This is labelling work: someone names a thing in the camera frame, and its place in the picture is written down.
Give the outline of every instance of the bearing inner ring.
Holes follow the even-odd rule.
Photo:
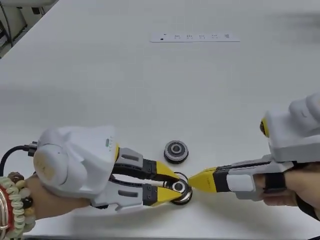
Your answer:
[[[170,150],[174,154],[180,154],[182,152],[182,147],[179,144],[175,143],[171,145]]]
[[[173,140],[165,145],[164,158],[172,164],[184,162],[188,155],[188,148],[182,141]]]
[[[165,181],[163,182],[163,186],[165,188],[177,191],[181,193],[181,197],[174,199],[171,201],[171,203],[175,205],[185,205],[188,202],[190,202],[192,198],[192,188],[188,185],[188,178],[181,172],[174,172],[180,177],[180,180],[171,182],[171,181]]]
[[[184,183],[177,181],[174,184],[172,184],[172,190],[175,190],[182,194],[186,190],[186,186]]]

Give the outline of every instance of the bead bracelet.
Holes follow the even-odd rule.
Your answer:
[[[31,192],[18,172],[0,177],[1,225],[0,240],[21,238],[36,224]]]

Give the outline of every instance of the metal ring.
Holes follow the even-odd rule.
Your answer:
[[[180,183],[184,186],[184,190],[182,192],[177,191],[179,193],[181,193],[181,197],[174,199],[171,201],[171,203],[175,204],[175,205],[186,205],[188,202],[190,202],[192,195],[193,195],[193,191],[192,188],[188,185],[188,178],[186,177],[186,175],[184,175],[181,172],[174,172],[176,175],[178,175],[180,177],[180,180],[178,181],[165,181],[163,182],[163,187],[177,191],[174,189],[174,185],[176,185],[177,183]]]
[[[1,226],[0,226],[0,240],[6,236],[6,229],[9,228],[9,209],[7,205],[6,196],[2,189],[0,189],[0,209],[1,209]]]
[[[173,140],[165,145],[163,155],[169,163],[181,164],[187,159],[189,151],[187,145],[182,141]]]

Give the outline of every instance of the table surface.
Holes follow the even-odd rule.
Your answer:
[[[1,152],[51,126],[118,129],[122,146],[163,160],[170,140],[188,176],[257,159],[264,112],[317,91],[317,0],[59,1],[0,61]],[[151,33],[224,33],[234,43],[150,43]],[[6,169],[33,172],[25,153]],[[306,239],[319,223],[297,208],[194,192],[171,204],[110,216],[85,208],[41,220],[28,236]]]

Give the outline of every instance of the human hand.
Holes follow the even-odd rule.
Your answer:
[[[299,207],[306,214],[320,219],[320,164],[311,163],[303,169],[284,173],[287,190],[276,194],[263,194],[269,206]],[[258,187],[265,187],[264,175],[254,176]]]
[[[90,205],[89,199],[60,197],[52,194],[42,186],[35,174],[26,180],[26,184],[31,191],[37,220],[64,215]]]

